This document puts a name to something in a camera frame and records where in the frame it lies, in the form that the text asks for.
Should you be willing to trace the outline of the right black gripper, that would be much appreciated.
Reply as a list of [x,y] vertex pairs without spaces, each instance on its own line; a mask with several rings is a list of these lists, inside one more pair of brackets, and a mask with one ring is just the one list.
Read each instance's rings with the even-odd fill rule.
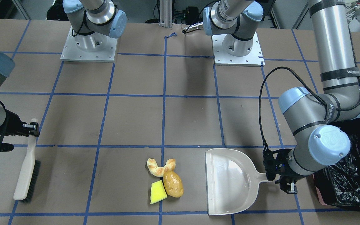
[[[34,136],[39,137],[39,123],[38,122],[30,122],[30,124],[26,124],[21,121],[20,117],[11,112],[5,111],[6,118],[3,123],[3,130],[1,133],[1,137],[6,136]],[[8,143],[0,143],[0,152],[10,152],[13,151],[14,145]]]

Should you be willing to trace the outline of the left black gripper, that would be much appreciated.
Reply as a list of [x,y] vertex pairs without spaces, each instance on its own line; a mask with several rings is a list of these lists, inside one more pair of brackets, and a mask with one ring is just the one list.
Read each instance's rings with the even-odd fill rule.
[[[264,159],[263,164],[268,181],[274,181],[276,175],[292,175],[293,170],[288,164],[290,161],[290,157],[288,155],[290,151],[290,148],[275,151],[264,148],[262,153]],[[296,195],[298,193],[296,181],[286,181],[285,179],[280,179],[279,186],[280,189],[287,194]]]

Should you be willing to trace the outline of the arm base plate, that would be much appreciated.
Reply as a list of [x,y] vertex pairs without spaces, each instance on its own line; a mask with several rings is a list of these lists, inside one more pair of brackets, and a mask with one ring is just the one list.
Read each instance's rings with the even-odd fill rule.
[[76,35],[70,27],[61,61],[70,62],[115,62],[118,39],[94,33],[88,36]]
[[214,35],[212,48],[215,65],[249,67],[265,65],[257,33],[247,41],[237,40],[231,34]]

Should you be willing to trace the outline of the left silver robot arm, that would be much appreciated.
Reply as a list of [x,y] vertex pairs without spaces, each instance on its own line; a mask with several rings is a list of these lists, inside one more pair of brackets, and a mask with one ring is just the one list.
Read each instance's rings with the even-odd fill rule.
[[305,83],[291,88],[278,104],[297,142],[293,149],[269,150],[263,139],[266,177],[287,194],[296,194],[295,183],[350,151],[350,140],[333,122],[360,118],[360,70],[356,64],[344,0],[309,0],[323,94]]

